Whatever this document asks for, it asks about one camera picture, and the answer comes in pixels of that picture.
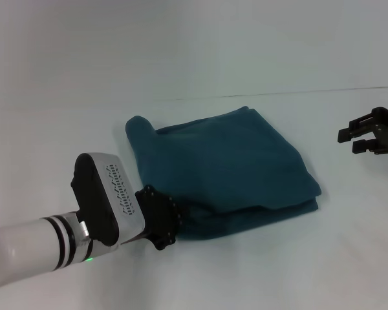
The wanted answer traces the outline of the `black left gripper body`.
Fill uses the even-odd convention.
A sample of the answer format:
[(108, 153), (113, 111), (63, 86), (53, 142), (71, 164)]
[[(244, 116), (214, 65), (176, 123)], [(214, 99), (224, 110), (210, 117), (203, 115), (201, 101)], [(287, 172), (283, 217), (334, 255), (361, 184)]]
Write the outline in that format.
[(182, 225), (182, 211), (170, 196), (147, 185), (132, 193), (120, 185), (120, 244), (149, 240), (161, 251), (176, 241)]

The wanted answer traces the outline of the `teal blue t-shirt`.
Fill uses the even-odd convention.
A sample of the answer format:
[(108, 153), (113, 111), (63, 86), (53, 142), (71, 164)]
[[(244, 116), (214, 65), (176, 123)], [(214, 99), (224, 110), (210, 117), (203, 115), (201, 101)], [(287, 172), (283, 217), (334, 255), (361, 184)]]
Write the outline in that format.
[(318, 209), (321, 187), (300, 153), (256, 110), (155, 129), (125, 125), (140, 179), (186, 208), (179, 236), (210, 240)]

